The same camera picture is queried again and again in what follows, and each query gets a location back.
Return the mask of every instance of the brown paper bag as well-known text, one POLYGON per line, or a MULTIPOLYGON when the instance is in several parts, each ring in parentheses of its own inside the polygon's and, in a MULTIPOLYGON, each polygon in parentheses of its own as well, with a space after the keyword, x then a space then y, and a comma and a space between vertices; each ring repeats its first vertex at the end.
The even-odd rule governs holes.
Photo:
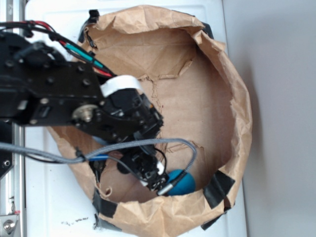
MULTIPOLYGON (((94 20, 85 27, 81 46, 117 75, 141 81, 164 117, 159 137, 184 138, 196 146, 190 173, 197 188, 188 195, 157 197, 132 175, 119 173, 111 160, 100 183, 88 163, 71 165, 72 171, 108 227, 141 237, 175 237, 199 225, 206 229, 234 205, 251 144, 248 91, 224 44, 211 39, 195 17, 161 7, 137 6, 94 20)), ((69 158, 74 147, 84 153, 100 147, 73 127, 50 132, 69 158)), ((185 168, 191 158, 182 145, 160 149, 168 172, 185 168)))

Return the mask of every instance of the screw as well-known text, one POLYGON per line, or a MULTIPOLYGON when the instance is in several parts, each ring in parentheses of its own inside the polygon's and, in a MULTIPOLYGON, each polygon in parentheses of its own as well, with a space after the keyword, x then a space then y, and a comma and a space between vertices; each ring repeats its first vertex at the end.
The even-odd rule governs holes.
POLYGON ((12 220, 7 220, 4 224, 3 224, 3 228, 7 233, 12 233, 12 231, 15 228, 15 223, 12 220))
POLYGON ((91 82, 90 82, 89 79, 85 78, 85 79, 82 80, 82 84, 83 84, 84 86, 90 86, 90 85, 91 85, 91 82))
POLYGON ((84 67, 83 67, 83 66, 78 66, 78 67, 77 67, 77 71, 78 71, 79 73, 83 73, 83 72, 84 72, 84 67))
POLYGON ((13 68, 14 66, 14 62, 12 60, 7 60, 5 62, 5 65, 8 67, 8 68, 13 68))
POLYGON ((46 82, 47 82, 48 84, 54 84, 55 78, 54 78, 54 77, 48 77, 48 78, 46 79, 46 82))
POLYGON ((36 119, 32 119, 31 121, 30 121, 30 124, 37 124, 37 120, 36 119))
POLYGON ((9 166, 11 163, 10 163, 10 161, 6 160, 5 162, 3 162, 3 164, 4 164, 5 166, 9 166))
POLYGON ((49 100, 47 99, 47 98, 42 98, 41 100, 40 100, 40 103, 42 104, 42 105, 45 105, 45 104, 47 104, 49 102, 49 100))

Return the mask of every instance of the blue object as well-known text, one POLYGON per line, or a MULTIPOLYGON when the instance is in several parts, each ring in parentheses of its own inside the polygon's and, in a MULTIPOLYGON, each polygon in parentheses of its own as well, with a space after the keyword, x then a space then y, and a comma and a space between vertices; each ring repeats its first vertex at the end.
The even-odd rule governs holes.
MULTIPOLYGON (((174 180, 180 173, 182 172, 181 169, 173 170, 169 173, 169 181, 170 183, 172 180, 174 180)), ((179 183, 177 183, 176 186, 173 187, 168 192, 169 196, 175 196, 175 195, 184 195, 193 193, 196 190, 196 183, 194 181, 194 178, 191 174, 187 173, 179 183)))
POLYGON ((89 161, 99 161, 99 160, 105 160, 107 159, 109 156, 107 154, 99 154, 95 157, 92 157, 91 159, 89 159, 89 161))

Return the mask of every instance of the cable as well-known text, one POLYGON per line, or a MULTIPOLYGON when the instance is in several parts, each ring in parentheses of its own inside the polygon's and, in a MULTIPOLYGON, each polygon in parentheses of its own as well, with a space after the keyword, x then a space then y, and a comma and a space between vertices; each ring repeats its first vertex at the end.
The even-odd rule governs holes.
POLYGON ((115 151, 115 150, 119 150, 119 149, 139 147, 139 146, 152 145, 152 144, 158 144, 158 143, 173 143, 173 142, 183 143, 183 144, 187 145, 188 147, 190 147, 193 151, 191 161, 189 162, 189 164, 187 165, 187 167, 185 169, 185 171, 187 172, 191 168, 191 166, 192 166, 192 164, 197 156, 197 150, 195 149, 193 144, 191 144, 187 140, 184 140, 181 138, 147 139, 147 140, 140 140, 140 141, 117 143, 117 144, 113 144, 113 145, 99 148, 93 152, 88 153, 87 155, 85 155, 86 159, 84 159, 83 157, 76 157, 74 159, 67 159, 67 158, 57 156, 57 155, 54 155, 54 154, 51 154, 48 152, 44 152, 44 151, 40 151, 40 150, 36 150, 36 149, 32 149, 32 148, 20 147, 20 146, 16 146, 16 145, 9 144, 9 143, 3 143, 3 142, 0 142, 0 150, 14 152, 14 153, 22 154, 22 155, 33 154, 33 155, 48 158, 50 160, 57 161, 60 163, 75 164, 75 163, 84 162, 85 160, 93 159, 95 156, 97 156, 99 154, 109 153, 111 151, 115 151))
POLYGON ((120 159, 117 159, 115 157, 111 157, 108 156, 108 159, 112 159, 114 161, 116 161, 117 163, 120 163, 125 169, 127 169, 133 176, 135 176, 137 179, 139 179, 140 181, 146 182, 147 180, 143 179, 141 176, 137 175, 131 168, 128 167, 127 164, 125 164, 123 161, 121 161, 120 159))
POLYGON ((67 159, 67 158, 57 156, 48 152, 43 152, 43 151, 32 149, 32 148, 20 147, 20 146, 16 146, 16 145, 4 143, 4 142, 0 142, 0 150, 14 152, 14 153, 22 154, 22 155, 33 154, 36 156, 50 159, 52 161, 57 161, 59 163, 76 164, 76 163, 85 161, 83 157, 77 157, 75 159, 67 159))
MULTIPOLYGON (((48 34, 49 38, 52 41, 56 40, 56 41, 60 42, 63 47, 66 48, 66 46, 68 44, 68 47, 71 47, 72 50, 75 49, 76 53, 84 54, 86 57, 90 57, 89 54, 83 48, 81 48, 79 45, 75 44, 71 40, 61 36, 58 33, 56 33, 54 31, 54 29, 51 26, 49 26, 47 23, 45 23, 45 24, 43 24, 43 23, 45 23, 45 22, 40 22, 40 24, 35 22, 35 21, 29 21, 29 22, 1 22, 0 23, 0 27, 5 27, 7 29, 21 28, 21 29, 24 29, 24 30, 37 31, 37 32, 45 33, 45 34, 48 34), (35 25, 40 25, 42 27, 45 27, 45 29, 35 27, 35 25)), ((100 63, 99 61, 95 60, 94 57, 92 57, 92 61, 88 61, 88 62, 92 63, 94 67, 102 70, 103 72, 110 74, 112 77, 115 76, 115 74, 109 68, 107 68, 104 64, 100 63)))
POLYGON ((31 159, 33 159, 33 160, 40 161, 40 162, 43 162, 43 163, 64 164, 64 163, 57 162, 57 161, 51 161, 51 160, 40 159, 40 158, 34 157, 34 156, 30 155, 30 154, 23 154, 23 155, 25 155, 25 156, 28 157, 28 158, 31 158, 31 159))
POLYGON ((158 148, 155 147, 155 150, 158 151, 160 154, 162 154, 163 156, 163 159, 164 159, 164 169, 163 169, 163 172, 165 173, 166 172, 166 169, 167 169, 167 157, 165 155, 165 153, 162 152, 162 150, 159 150, 158 148))

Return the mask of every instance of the wire bundle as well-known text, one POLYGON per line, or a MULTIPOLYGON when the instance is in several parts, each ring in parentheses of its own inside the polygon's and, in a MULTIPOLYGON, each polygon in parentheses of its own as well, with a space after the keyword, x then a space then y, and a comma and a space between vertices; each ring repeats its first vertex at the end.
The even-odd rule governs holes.
POLYGON ((92 55, 90 55, 88 52, 86 52, 83 48, 81 48, 76 43, 58 34, 46 22, 43 22, 43 21, 1 22, 0 27, 2 27, 0 31, 13 29, 13 28, 23 29, 24 31, 27 32, 28 37, 33 36, 32 31, 48 34, 49 38, 52 41, 59 42, 69 54, 71 54, 72 56, 74 56, 75 58, 79 60, 92 64, 93 68, 95 68, 97 72, 100 73, 101 75, 107 78, 112 78, 116 76, 104 64, 102 64, 100 61, 95 59, 92 55))

